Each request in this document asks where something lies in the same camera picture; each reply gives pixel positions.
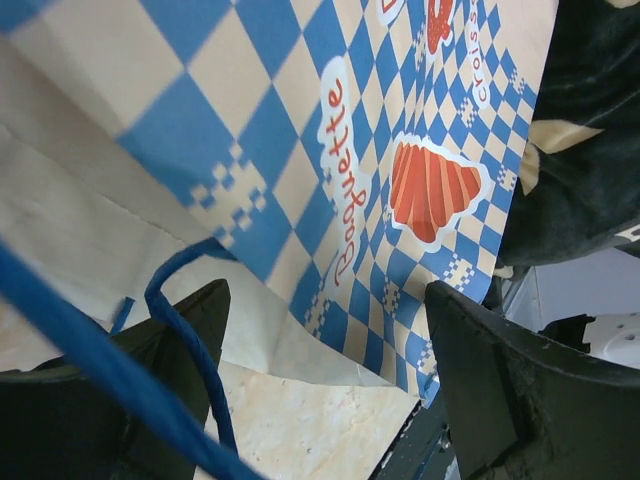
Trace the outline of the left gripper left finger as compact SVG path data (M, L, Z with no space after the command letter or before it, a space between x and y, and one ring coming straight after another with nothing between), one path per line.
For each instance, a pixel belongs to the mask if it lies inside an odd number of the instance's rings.
M205 423L204 381L173 329L147 319L112 339ZM64 357L2 372L2 478L191 479L195 470Z

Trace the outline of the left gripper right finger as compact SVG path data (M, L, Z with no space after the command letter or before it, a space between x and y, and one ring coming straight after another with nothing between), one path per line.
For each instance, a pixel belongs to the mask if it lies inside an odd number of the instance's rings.
M638 370L534 333L442 281L424 304L462 478L638 478Z

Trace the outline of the blue checkered paper bag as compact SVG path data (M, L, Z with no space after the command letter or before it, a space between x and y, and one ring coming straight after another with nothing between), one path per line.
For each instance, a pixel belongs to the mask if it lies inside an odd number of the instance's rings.
M220 378L163 283L245 265L318 341L423 399L428 281L486 288L536 91L512 49L554 1L5 1L1 37L207 233L150 281L205 381L219 435L91 329L10 246L1 295L89 378L217 479L252 479Z

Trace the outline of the black floral blanket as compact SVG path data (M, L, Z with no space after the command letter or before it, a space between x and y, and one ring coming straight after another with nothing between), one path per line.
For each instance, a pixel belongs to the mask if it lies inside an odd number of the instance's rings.
M587 256L639 226L639 4L561 1L494 274Z

